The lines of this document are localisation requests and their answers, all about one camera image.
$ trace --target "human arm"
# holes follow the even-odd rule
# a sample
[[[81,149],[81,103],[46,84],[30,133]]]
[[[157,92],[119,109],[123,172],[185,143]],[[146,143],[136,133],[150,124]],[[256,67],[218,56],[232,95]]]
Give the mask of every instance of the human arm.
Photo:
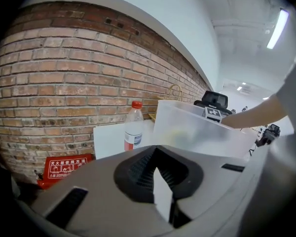
[[[250,110],[226,116],[222,124],[233,128],[255,127],[276,122],[286,115],[277,96],[272,95]]]

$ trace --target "red sign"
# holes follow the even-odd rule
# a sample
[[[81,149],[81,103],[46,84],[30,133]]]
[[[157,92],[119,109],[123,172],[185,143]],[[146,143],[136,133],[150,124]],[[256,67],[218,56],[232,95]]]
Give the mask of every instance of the red sign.
[[[43,189],[47,189],[64,177],[70,175],[79,167],[92,161],[91,154],[78,156],[47,157],[44,168],[43,180],[37,183]]]

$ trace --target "brick wall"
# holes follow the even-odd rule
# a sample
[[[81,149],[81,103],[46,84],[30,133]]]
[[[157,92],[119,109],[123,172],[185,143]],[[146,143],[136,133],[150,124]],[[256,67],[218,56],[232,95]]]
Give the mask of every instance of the brick wall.
[[[208,89],[140,22],[91,4],[26,7],[0,44],[2,156],[18,180],[35,182],[46,156],[93,153],[93,127],[125,121],[133,100],[148,118],[173,83],[186,102]]]

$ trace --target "white table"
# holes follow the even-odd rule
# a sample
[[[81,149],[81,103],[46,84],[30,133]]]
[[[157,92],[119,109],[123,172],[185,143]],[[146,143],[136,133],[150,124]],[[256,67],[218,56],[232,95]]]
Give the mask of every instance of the white table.
[[[144,120],[141,147],[153,145],[152,120]],[[93,141],[96,159],[101,159],[124,152],[124,124],[110,124],[93,128]]]

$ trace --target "bottle label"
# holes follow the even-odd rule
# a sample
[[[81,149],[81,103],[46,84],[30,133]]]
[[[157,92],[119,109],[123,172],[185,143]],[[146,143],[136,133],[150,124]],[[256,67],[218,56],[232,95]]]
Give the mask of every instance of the bottle label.
[[[142,135],[143,135],[142,133],[137,135],[131,135],[125,132],[125,142],[124,142],[125,151],[140,147],[140,142],[142,141]]]

